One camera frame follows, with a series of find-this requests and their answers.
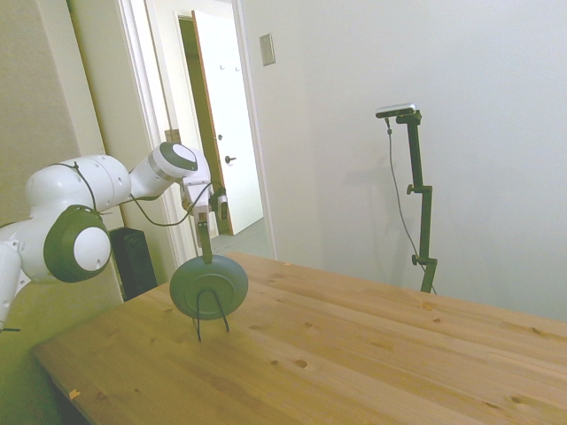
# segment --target floor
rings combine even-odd
[[[231,251],[272,259],[264,219],[260,219],[234,235],[219,235],[211,239],[213,254],[224,255]]]

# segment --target door hinge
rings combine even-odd
[[[179,128],[166,130],[166,141],[172,143],[181,143],[181,136],[179,135]]]

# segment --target wooden table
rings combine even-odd
[[[567,424],[567,323],[230,257],[229,333],[162,285],[35,356],[93,424]]]

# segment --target door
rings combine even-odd
[[[263,217],[234,22],[193,11],[232,234]]]

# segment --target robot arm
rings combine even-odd
[[[0,332],[12,300],[28,282],[81,282],[103,271],[111,245],[100,212],[134,199],[153,200],[175,182],[195,219],[199,245],[210,254],[211,195],[226,211],[224,192],[214,194],[210,180],[205,156],[174,143],[161,144],[131,173],[115,158],[96,155],[33,174],[26,183],[30,218],[0,227]]]

